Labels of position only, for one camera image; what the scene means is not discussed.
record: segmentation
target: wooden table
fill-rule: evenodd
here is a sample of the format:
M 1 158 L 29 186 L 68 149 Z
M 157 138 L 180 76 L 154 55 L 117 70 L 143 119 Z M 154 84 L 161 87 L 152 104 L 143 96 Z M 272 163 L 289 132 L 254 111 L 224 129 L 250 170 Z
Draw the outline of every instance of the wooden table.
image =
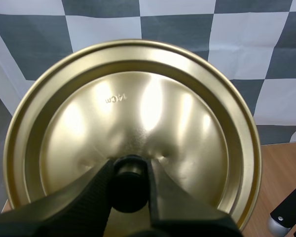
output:
M 262 146 L 262 184 L 244 237 L 271 237 L 267 229 L 270 212 L 296 188 L 296 143 Z M 7 202 L 3 211 L 10 209 Z M 288 237 L 294 236 L 296 227 Z

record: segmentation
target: checkerboard backdrop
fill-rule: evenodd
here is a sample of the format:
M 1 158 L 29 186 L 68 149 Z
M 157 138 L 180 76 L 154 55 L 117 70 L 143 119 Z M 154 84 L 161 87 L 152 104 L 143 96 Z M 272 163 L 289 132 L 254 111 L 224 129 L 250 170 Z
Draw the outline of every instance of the checkerboard backdrop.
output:
M 208 60 L 242 94 L 262 144 L 296 141 L 296 0 L 0 0 L 0 66 L 20 98 L 72 52 L 129 38 Z

